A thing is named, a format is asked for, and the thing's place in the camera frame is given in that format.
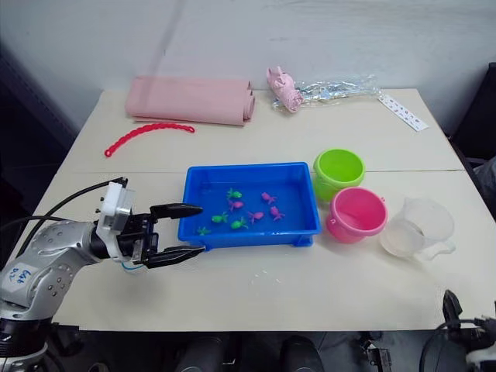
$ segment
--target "plastic bag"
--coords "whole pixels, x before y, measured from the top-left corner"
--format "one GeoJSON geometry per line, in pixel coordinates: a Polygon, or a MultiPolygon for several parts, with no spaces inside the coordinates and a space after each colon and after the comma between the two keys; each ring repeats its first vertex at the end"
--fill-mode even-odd
{"type": "MultiPolygon", "coordinates": [[[[296,81],[295,88],[303,97],[302,107],[334,105],[341,102],[341,98],[379,98],[381,90],[375,85],[374,75],[347,79],[342,81],[296,81]]],[[[275,109],[285,109],[282,102],[275,99],[272,106],[275,109]]]]}

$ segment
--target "white table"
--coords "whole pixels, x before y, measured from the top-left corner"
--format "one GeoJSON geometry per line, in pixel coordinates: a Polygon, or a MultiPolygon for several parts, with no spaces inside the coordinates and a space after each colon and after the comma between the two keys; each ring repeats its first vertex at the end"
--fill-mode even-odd
{"type": "MultiPolygon", "coordinates": [[[[394,96],[399,99],[403,93],[394,91],[394,96]]],[[[101,102],[108,96],[115,98],[124,95],[104,94],[101,102]]],[[[415,97],[417,94],[408,90],[400,101],[413,109],[415,103],[419,103],[415,97]]],[[[44,213],[62,197],[76,190],[120,175],[127,176],[129,188],[137,191],[135,212],[147,212],[153,204],[180,201],[187,166],[227,162],[220,151],[206,151],[206,148],[211,149],[211,145],[208,141],[202,142],[202,137],[213,140],[212,133],[216,133],[217,142],[222,146],[222,143],[230,143],[224,139],[234,136],[234,131],[250,133],[250,130],[258,128],[263,132],[260,127],[268,123],[267,117],[272,118],[272,113],[264,111],[262,105],[259,99],[257,114],[245,129],[198,125],[195,126],[198,132],[194,135],[178,133],[175,137],[177,143],[171,139],[173,131],[163,131],[167,134],[163,137],[164,142],[177,149],[188,148],[191,138],[197,138],[195,145],[200,151],[182,151],[183,157],[178,161],[182,164],[181,168],[165,159],[149,163],[152,151],[146,135],[141,145],[133,148],[135,157],[127,153],[129,147],[126,146],[136,146],[137,142],[118,150],[110,160],[94,155],[91,149],[105,142],[102,138],[89,135],[94,130],[92,121],[95,115],[102,115],[99,105],[95,111],[100,113],[89,119],[91,125],[83,129],[36,213],[44,213]]],[[[443,292],[447,288],[459,296],[466,317],[493,315],[496,225],[467,173],[452,170],[461,168],[461,165],[447,147],[437,125],[430,122],[432,128],[415,133],[399,119],[389,117],[392,114],[387,110],[382,113],[382,108],[375,107],[375,102],[353,103],[348,109],[347,104],[322,111],[316,109],[319,115],[306,115],[315,115],[314,130],[333,133],[322,124],[328,116],[335,115],[332,111],[340,110],[342,116],[353,116],[347,111],[360,105],[372,108],[367,118],[370,123],[382,122],[378,117],[384,114],[390,123],[387,124],[390,130],[401,138],[398,141],[406,144],[410,138],[412,142],[411,146],[402,148],[383,142],[383,146],[389,146],[389,149],[394,147],[397,152],[395,156],[388,157],[377,154],[385,150],[373,140],[364,141],[362,132],[355,131],[357,147],[360,147],[358,152],[365,158],[368,169],[368,163],[377,165],[375,171],[366,174],[363,186],[385,197],[391,215],[399,210],[405,195],[428,196],[444,205],[456,223],[453,236],[453,242],[457,245],[455,253],[439,256],[432,262],[406,261],[385,253],[377,237],[354,245],[343,245],[334,242],[324,232],[315,237],[314,245],[308,248],[258,246],[218,249],[183,264],[149,270],[140,275],[131,275],[118,264],[107,260],[81,270],[54,321],[79,325],[82,329],[113,331],[426,329],[443,321],[441,306],[443,292]],[[420,156],[417,157],[412,148],[422,148],[420,156]],[[430,153],[433,158],[429,161],[425,153],[430,153]],[[383,167],[390,167],[390,171],[377,172],[381,169],[381,162],[385,162],[383,167]]],[[[121,107],[116,104],[113,110],[109,107],[107,110],[107,116],[117,116],[114,111],[121,110],[121,107]]],[[[422,110],[419,111],[414,113],[421,117],[425,115],[422,110]]],[[[429,121],[430,115],[427,116],[422,119],[429,121]]],[[[278,120],[272,125],[282,126],[282,119],[278,120]]],[[[123,132],[129,126],[132,124],[122,118],[123,132]]],[[[341,124],[337,122],[336,126],[341,127],[341,124]]],[[[297,130],[299,127],[294,124],[291,128],[297,130]]],[[[388,132],[384,127],[378,127],[383,128],[379,132],[388,132]]],[[[121,129],[109,124],[107,130],[109,133],[102,137],[116,138],[121,129]]],[[[346,142],[345,139],[351,140],[353,130],[343,127],[345,130],[347,134],[336,131],[330,145],[325,146],[323,143],[326,141],[318,142],[317,146],[308,141],[306,133],[311,131],[300,132],[300,147],[294,151],[302,157],[305,153],[304,160],[311,163],[311,150],[318,153],[326,147],[346,147],[336,139],[340,138],[343,142],[346,142]]],[[[157,135],[150,134],[153,138],[148,140],[156,141],[157,135]]],[[[294,140],[289,133],[284,135],[287,136],[284,143],[294,140]]],[[[320,141],[318,136],[311,139],[320,141]]],[[[240,149],[247,147],[243,141],[239,144],[240,149]]],[[[167,151],[159,148],[157,152],[165,154],[167,151]]],[[[263,160],[262,155],[256,153],[251,160],[246,153],[239,151],[228,160],[233,163],[301,160],[295,155],[291,155],[290,159],[279,158],[275,152],[274,149],[264,150],[263,153],[270,159],[263,160]]],[[[97,215],[94,210],[103,194],[104,190],[100,190],[84,195],[62,208],[58,215],[78,220],[95,219],[97,215]]],[[[319,208],[323,220],[326,209],[319,208]]],[[[177,245],[177,221],[160,221],[156,231],[160,234],[160,246],[177,245]]]]}

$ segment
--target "rolled pink cloth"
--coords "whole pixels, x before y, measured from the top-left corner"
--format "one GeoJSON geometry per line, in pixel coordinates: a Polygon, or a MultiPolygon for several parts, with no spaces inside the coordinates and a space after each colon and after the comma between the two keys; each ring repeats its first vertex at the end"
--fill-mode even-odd
{"type": "Polygon", "coordinates": [[[267,82],[279,101],[290,112],[297,112],[303,102],[300,92],[295,89],[293,78],[277,66],[275,71],[267,68],[267,82]]]}
{"type": "Polygon", "coordinates": [[[137,121],[175,120],[244,126],[255,98],[248,80],[135,77],[126,112],[137,121]]]}

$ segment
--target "pink towel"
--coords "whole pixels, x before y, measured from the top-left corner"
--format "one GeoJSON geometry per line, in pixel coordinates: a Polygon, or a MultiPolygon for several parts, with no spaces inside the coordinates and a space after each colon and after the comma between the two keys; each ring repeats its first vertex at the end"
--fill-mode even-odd
{"type": "Polygon", "coordinates": [[[126,112],[138,121],[176,120],[244,126],[255,98],[247,80],[139,76],[126,112]]]}

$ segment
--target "pink toy fish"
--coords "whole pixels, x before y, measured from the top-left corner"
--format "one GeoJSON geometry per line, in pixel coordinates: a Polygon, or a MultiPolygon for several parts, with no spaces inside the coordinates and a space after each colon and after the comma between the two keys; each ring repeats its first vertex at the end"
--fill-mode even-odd
{"type": "Polygon", "coordinates": [[[241,201],[230,201],[230,200],[228,199],[228,200],[227,200],[227,202],[229,203],[229,206],[231,207],[231,208],[230,208],[230,211],[231,211],[231,212],[232,212],[232,210],[233,210],[234,208],[239,209],[239,208],[241,208],[241,207],[243,207],[243,206],[244,206],[243,202],[241,202],[241,201]]]}
{"type": "Polygon", "coordinates": [[[293,78],[277,66],[275,71],[267,68],[267,82],[277,98],[286,106],[286,109],[290,112],[297,112],[303,102],[303,97],[295,89],[293,78]]]}
{"type": "Polygon", "coordinates": [[[279,209],[277,209],[276,206],[270,207],[270,213],[271,215],[274,216],[274,221],[277,221],[278,219],[282,219],[283,217],[286,216],[284,213],[280,213],[279,209]]]}
{"type": "Polygon", "coordinates": [[[268,193],[266,193],[266,192],[263,192],[263,193],[262,193],[262,199],[263,199],[264,201],[266,201],[268,205],[270,205],[272,202],[275,202],[277,198],[276,198],[275,196],[270,196],[270,195],[269,195],[268,193]]]}
{"type": "Polygon", "coordinates": [[[251,218],[251,224],[254,224],[255,223],[255,220],[259,220],[259,219],[262,219],[264,217],[264,213],[263,212],[255,212],[255,213],[252,213],[252,212],[248,212],[248,216],[251,218]]]}

